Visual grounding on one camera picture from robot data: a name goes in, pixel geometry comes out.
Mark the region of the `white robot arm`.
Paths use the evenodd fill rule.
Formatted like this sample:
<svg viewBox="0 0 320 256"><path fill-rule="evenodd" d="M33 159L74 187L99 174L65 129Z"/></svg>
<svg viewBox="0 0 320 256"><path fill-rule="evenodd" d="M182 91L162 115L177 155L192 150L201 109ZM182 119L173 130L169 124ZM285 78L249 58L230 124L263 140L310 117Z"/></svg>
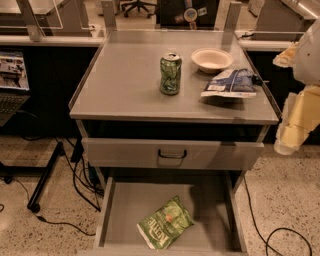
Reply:
<svg viewBox="0 0 320 256"><path fill-rule="evenodd" d="M288 95L276 132L274 150L291 155L320 125L320 19L297 43L277 55L273 63L292 67L294 79L305 85L298 94Z"/></svg>

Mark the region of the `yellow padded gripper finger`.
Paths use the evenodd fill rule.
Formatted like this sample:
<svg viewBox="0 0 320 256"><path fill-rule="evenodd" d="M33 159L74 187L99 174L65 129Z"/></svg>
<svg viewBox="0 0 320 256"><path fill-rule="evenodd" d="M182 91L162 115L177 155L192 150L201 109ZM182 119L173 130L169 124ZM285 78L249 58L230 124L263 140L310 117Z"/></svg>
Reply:
<svg viewBox="0 0 320 256"><path fill-rule="evenodd" d="M277 129L274 150L291 155L320 124L320 87L306 86L301 92L289 93Z"/></svg>
<svg viewBox="0 0 320 256"><path fill-rule="evenodd" d="M286 50L282 51L273 59L273 64L282 68L293 68L298 43L292 43Z"/></svg>

